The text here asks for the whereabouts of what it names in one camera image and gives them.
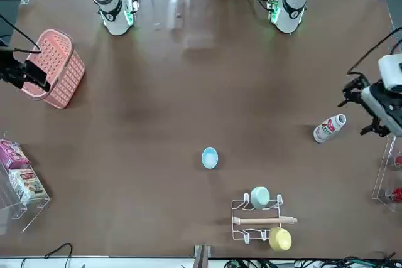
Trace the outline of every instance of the light blue cup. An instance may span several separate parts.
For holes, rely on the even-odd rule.
[[[262,210],[268,204],[270,198],[268,189],[263,186],[257,186],[251,191],[251,204],[257,210]]]
[[[207,169],[213,169],[218,164],[218,152],[214,148],[208,147],[203,151],[201,160]]]

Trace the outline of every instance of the acrylic display stand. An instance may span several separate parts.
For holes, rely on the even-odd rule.
[[[6,168],[0,163],[0,235],[24,232],[49,204],[50,197],[45,193],[43,198],[31,199],[27,204],[22,204],[10,184]]]
[[[387,189],[402,188],[402,169],[394,163],[396,156],[402,156],[402,139],[389,136],[372,191],[372,199],[379,200],[393,212],[402,212],[402,202],[393,202],[385,196]]]

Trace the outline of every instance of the yellow cup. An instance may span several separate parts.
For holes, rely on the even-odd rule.
[[[291,236],[289,231],[280,227],[271,228],[268,240],[274,251],[285,251],[291,247]]]

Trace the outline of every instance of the blue bowl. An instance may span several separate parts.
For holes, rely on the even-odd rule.
[[[218,164],[218,152],[214,148],[208,147],[203,151],[201,160],[207,169],[213,169]]]

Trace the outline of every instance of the pink snack box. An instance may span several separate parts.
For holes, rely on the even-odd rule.
[[[26,169],[30,165],[19,144],[5,139],[0,140],[0,162],[7,169]]]

